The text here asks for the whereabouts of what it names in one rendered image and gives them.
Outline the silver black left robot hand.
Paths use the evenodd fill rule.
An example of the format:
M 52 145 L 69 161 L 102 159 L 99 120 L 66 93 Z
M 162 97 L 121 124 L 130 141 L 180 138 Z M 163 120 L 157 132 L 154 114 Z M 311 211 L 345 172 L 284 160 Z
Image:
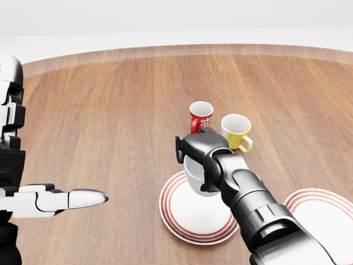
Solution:
M 23 67 L 11 55 L 0 55 L 0 265 L 22 265 L 16 246 L 18 227 L 11 218 L 50 218 L 68 209 L 102 204 L 98 190 L 64 192 L 52 183 L 21 185 L 25 151 L 17 132 L 24 126 Z

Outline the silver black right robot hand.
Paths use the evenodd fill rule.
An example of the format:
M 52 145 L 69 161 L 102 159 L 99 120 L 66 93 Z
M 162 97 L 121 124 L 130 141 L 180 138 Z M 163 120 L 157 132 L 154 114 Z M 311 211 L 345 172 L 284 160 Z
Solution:
M 184 162 L 184 157 L 188 156 L 192 160 L 201 164 L 204 169 L 204 182 L 201 185 L 202 192 L 217 192 L 218 184 L 221 180 L 221 166 L 216 161 L 218 155 L 232 154 L 228 148 L 227 140 L 207 127 L 199 133 L 175 138 L 176 159 L 178 163 Z

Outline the white mug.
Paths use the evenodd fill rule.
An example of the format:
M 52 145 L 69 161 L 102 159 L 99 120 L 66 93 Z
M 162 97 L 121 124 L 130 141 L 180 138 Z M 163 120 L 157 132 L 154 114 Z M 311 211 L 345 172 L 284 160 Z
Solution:
M 200 163 L 185 155 L 183 165 L 186 179 L 193 191 L 195 191 L 198 195 L 203 197 L 212 197 L 220 192 L 219 190 L 216 190 L 215 192 L 204 192 L 201 190 L 201 186 L 205 183 L 205 180 L 204 168 Z

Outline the red patterned mug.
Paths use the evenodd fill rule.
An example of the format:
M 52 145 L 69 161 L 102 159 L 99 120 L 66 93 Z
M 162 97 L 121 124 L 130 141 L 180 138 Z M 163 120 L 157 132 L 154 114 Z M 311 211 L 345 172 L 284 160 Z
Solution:
M 210 126 L 213 111 L 214 108 L 209 102 L 198 101 L 190 105 L 190 131 L 192 134 L 198 133 L 201 128 Z

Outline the yellow mug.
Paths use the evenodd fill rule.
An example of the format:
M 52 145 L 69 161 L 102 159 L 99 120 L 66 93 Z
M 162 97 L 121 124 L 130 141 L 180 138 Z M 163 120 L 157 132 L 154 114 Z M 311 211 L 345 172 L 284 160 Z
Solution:
M 232 150 L 240 149 L 244 153 L 252 150 L 253 141 L 248 136 L 251 128 L 250 120 L 240 114 L 228 114 L 221 120 L 221 135 Z

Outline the white plate with red rings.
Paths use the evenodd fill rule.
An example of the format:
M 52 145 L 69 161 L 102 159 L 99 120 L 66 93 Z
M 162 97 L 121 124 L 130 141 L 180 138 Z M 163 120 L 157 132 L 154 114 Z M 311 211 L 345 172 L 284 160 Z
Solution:
M 289 195 L 284 205 L 337 265 L 353 265 L 352 202 L 328 190 L 306 188 Z
M 221 195 L 203 197 L 195 193 L 184 170 L 166 181 L 158 206 L 166 227 L 188 243 L 214 245 L 229 239 L 239 229 Z

